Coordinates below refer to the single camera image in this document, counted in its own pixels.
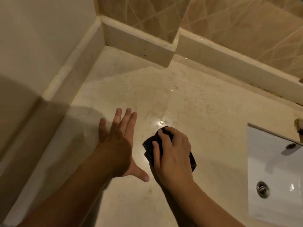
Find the tiled wall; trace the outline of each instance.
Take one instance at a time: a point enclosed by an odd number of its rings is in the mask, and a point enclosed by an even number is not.
[[[172,42],[190,0],[98,0],[100,13]]]
[[[181,27],[303,78],[301,0],[191,0]]]

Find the white wall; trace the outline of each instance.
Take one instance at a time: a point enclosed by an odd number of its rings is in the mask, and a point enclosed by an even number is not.
[[[0,157],[95,18],[93,0],[0,0]]]

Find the black cloth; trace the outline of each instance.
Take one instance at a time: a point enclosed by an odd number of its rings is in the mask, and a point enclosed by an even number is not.
[[[172,133],[170,133],[169,131],[166,131],[165,128],[161,128],[161,130],[163,131],[164,134],[168,135],[169,138],[173,139],[174,135]],[[147,158],[147,160],[149,161],[149,163],[154,166],[154,147],[152,145],[153,141],[157,141],[157,143],[159,144],[159,148],[160,148],[160,156],[162,157],[163,155],[163,147],[162,147],[162,141],[161,138],[158,135],[158,131],[155,133],[154,136],[149,137],[147,140],[144,141],[143,146],[146,150],[145,152],[145,157]],[[196,161],[194,159],[194,156],[192,155],[192,153],[190,152],[189,154],[189,160],[190,160],[190,164],[191,164],[191,171],[194,171],[197,164]]]

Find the rectangular sink basin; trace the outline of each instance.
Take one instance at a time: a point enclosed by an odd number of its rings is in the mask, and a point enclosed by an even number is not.
[[[303,144],[251,124],[247,137],[249,215],[302,227]]]

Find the person's left hand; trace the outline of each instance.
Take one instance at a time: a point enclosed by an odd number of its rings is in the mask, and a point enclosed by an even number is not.
[[[109,132],[105,127],[106,120],[104,118],[100,119],[99,144],[96,151],[107,152],[106,156],[110,161],[108,164],[114,165],[116,171],[114,176],[133,175],[144,182],[148,182],[148,174],[137,166],[131,156],[137,113],[131,113],[131,109],[128,108],[122,120],[121,115],[122,109],[118,108]]]

